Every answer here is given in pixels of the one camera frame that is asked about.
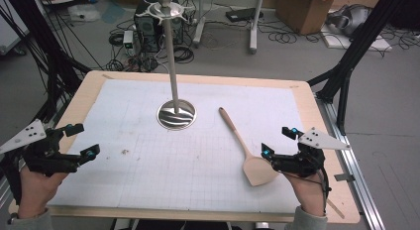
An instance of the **spatula handle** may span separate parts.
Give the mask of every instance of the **spatula handle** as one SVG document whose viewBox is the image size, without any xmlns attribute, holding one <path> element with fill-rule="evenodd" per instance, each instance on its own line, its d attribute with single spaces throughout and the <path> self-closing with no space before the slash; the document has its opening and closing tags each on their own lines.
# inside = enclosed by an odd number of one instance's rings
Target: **spatula handle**
<svg viewBox="0 0 420 230">
<path fill-rule="evenodd" d="M 220 115 L 222 115 L 223 120 L 225 120 L 225 123 L 229 126 L 229 128 L 234 132 L 234 134 L 237 136 L 239 142 L 241 143 L 242 148 L 244 149 L 245 157 L 246 159 L 251 158 L 253 154 L 251 154 L 250 150 L 248 150 L 247 146 L 245 145 L 244 140 L 242 140 L 241 136 L 238 133 L 238 130 L 235 128 L 234 123 L 232 122 L 231 118 L 229 117 L 226 110 L 222 107 L 219 108 Z"/>
<path fill-rule="evenodd" d="M 220 115 L 222 115 L 223 120 L 225 120 L 226 124 L 229 126 L 229 128 L 235 132 L 236 128 L 234 123 L 232 122 L 231 118 L 229 117 L 228 113 L 226 112 L 226 110 L 222 107 L 219 108 L 219 112 Z"/>
</svg>

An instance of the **white paper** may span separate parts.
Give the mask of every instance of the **white paper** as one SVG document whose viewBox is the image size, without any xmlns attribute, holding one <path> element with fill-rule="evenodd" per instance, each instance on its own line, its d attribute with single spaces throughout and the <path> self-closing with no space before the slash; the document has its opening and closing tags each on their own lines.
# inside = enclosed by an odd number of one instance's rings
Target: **white paper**
<svg viewBox="0 0 420 230">
<path fill-rule="evenodd" d="M 283 126 L 302 130 L 289 89 L 178 83 L 178 95 L 197 110 L 180 131 L 158 123 L 158 108 L 171 100 L 167 82 L 107 80 L 69 154 L 99 144 L 96 160 L 72 173 L 51 205 L 292 213 L 298 205 L 281 174 L 252 187 L 245 155 L 219 114 L 223 107 L 249 150 L 262 143 L 293 155 L 296 141 Z"/>
</svg>

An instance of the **concrete floor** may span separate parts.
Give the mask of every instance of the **concrete floor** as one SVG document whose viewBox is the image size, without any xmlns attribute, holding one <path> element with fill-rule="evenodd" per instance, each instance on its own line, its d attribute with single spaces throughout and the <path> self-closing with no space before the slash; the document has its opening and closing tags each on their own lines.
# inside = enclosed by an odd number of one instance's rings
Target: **concrete floor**
<svg viewBox="0 0 420 230">
<path fill-rule="evenodd" d="M 108 62 L 111 46 L 109 31 L 133 18 L 132 6 L 99 1 L 95 7 L 102 18 L 96 22 L 72 27 L 100 64 Z M 213 7 L 206 17 L 228 22 L 226 8 Z M 264 10 L 262 23 L 277 21 L 273 10 Z M 281 23 L 270 24 L 281 27 Z M 193 49 L 195 59 L 177 64 L 179 74 L 219 75 L 272 79 L 309 80 L 334 67 L 344 50 L 327 49 L 324 42 L 311 43 L 296 36 L 296 43 L 271 41 L 267 33 L 258 32 L 258 51 L 248 52 L 248 27 L 239 29 L 207 24 L 205 40 Z M 97 64 L 67 30 L 73 54 L 77 60 L 95 67 Z M 388 40 L 390 44 L 397 39 Z M 382 57 L 368 52 L 356 67 L 350 85 L 346 117 L 347 137 L 359 161 L 367 186 L 387 229 L 418 229 L 420 226 L 420 160 L 418 112 L 420 110 L 420 48 L 404 50 L 393 46 Z M 0 57 L 0 143 L 22 130 L 46 100 L 45 89 L 30 55 L 8 54 Z M 166 70 L 159 66 L 155 72 Z M 322 84 L 313 87 L 318 91 Z M 0 221 L 6 221 L 2 209 Z M 55 229 L 109 229 L 112 219 L 55 217 Z M 233 223 L 244 230 L 252 223 Z M 282 229 L 283 224 L 272 223 Z M 329 229 L 368 229 L 364 218 L 356 225 L 331 224 Z"/>
</svg>

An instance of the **wooden spatula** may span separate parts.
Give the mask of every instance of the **wooden spatula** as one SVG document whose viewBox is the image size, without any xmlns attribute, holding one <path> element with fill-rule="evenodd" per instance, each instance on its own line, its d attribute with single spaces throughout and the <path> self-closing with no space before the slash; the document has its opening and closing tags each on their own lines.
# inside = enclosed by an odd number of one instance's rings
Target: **wooden spatula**
<svg viewBox="0 0 420 230">
<path fill-rule="evenodd" d="M 275 179 L 278 176 L 278 172 L 272 169 L 271 164 L 267 160 L 254 156 L 250 150 L 248 150 L 226 110 L 220 107 L 219 112 L 229 128 L 231 128 L 231 130 L 235 133 L 242 148 L 244 149 L 245 161 L 243 164 L 243 170 L 250 181 L 250 184 L 252 186 L 257 186 Z"/>
</svg>

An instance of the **computer tower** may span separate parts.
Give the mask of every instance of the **computer tower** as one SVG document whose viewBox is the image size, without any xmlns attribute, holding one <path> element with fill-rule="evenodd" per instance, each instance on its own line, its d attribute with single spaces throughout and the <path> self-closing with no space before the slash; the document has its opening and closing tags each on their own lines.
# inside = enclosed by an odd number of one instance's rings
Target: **computer tower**
<svg viewBox="0 0 420 230">
<path fill-rule="evenodd" d="M 158 0 L 140 0 L 136 9 L 136 14 L 143 14 L 151 3 L 156 3 L 157 1 Z M 157 53 L 164 42 L 162 36 L 163 25 L 159 25 L 159 20 L 152 16 L 139 17 L 136 14 L 134 16 L 134 22 L 140 41 L 140 51 L 145 53 Z M 183 42 L 183 24 L 184 21 L 181 18 L 171 20 L 172 37 L 175 45 L 182 44 Z"/>
</svg>

